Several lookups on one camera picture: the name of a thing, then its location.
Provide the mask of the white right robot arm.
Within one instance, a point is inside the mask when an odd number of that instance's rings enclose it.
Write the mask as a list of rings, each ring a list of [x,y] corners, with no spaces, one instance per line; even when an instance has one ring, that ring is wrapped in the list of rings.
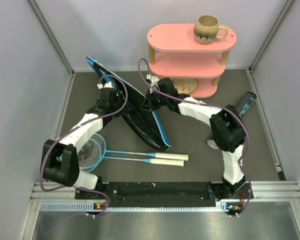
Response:
[[[225,108],[207,105],[187,94],[179,94],[173,81],[167,77],[159,79],[148,74],[145,81],[151,85],[143,104],[146,110],[155,111],[166,106],[177,114],[192,117],[210,126],[212,138],[223,156],[223,192],[229,198],[239,195],[246,182],[241,170],[246,133],[239,122],[236,108],[230,104]]]

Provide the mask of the blue sport racket bag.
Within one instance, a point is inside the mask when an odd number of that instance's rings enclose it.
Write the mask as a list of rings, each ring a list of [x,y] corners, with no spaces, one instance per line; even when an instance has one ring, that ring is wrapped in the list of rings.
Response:
[[[122,115],[127,125],[153,149],[163,152],[171,148],[171,143],[155,111],[142,109],[146,96],[130,82],[126,81],[108,67],[90,56],[86,57],[87,63],[98,77],[106,75],[105,81],[113,83],[114,88],[124,92],[127,89],[126,113]]]

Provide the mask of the black shuttlecock tube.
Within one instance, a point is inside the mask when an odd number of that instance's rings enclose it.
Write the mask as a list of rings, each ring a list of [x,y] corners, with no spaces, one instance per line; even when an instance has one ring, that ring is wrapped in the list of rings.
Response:
[[[235,105],[235,109],[240,118],[242,118],[249,110],[249,108],[256,102],[257,95],[252,91],[247,91],[242,98]],[[207,140],[207,144],[214,150],[219,150],[219,147],[216,145],[213,136]]]

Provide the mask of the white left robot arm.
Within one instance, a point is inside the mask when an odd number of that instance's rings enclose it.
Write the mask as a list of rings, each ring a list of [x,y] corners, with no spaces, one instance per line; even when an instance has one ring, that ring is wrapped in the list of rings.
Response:
[[[78,152],[92,135],[107,125],[114,115],[119,114],[127,103],[127,94],[112,87],[101,90],[100,99],[90,108],[69,132],[56,140],[43,144],[40,167],[40,187],[43,180],[59,183],[63,187],[84,188],[92,198],[99,198],[104,191],[98,177],[79,168]]]

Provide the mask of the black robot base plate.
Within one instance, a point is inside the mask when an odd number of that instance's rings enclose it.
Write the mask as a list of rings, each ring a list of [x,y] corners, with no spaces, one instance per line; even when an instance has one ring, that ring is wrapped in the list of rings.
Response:
[[[246,200],[253,197],[249,184],[232,192],[222,182],[109,182],[99,185],[111,208],[214,207],[220,200]]]

